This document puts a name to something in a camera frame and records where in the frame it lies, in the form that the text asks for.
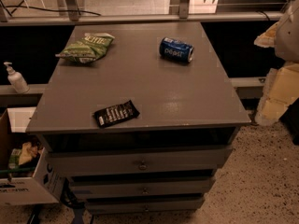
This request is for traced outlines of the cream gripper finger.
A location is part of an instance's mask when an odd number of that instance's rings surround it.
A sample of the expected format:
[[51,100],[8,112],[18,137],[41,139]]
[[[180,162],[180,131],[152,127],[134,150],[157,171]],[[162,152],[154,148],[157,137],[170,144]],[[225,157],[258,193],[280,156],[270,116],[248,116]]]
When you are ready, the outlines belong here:
[[261,48],[273,48],[275,46],[275,37],[278,23],[271,25],[264,33],[258,35],[254,40],[254,45]]

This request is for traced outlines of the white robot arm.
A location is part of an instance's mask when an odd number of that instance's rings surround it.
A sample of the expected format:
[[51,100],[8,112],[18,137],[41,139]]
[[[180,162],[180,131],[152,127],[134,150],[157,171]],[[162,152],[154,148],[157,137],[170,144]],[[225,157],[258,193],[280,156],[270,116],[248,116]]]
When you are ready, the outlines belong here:
[[299,62],[299,0],[290,3],[280,20],[258,35],[254,45],[273,48],[277,57]]

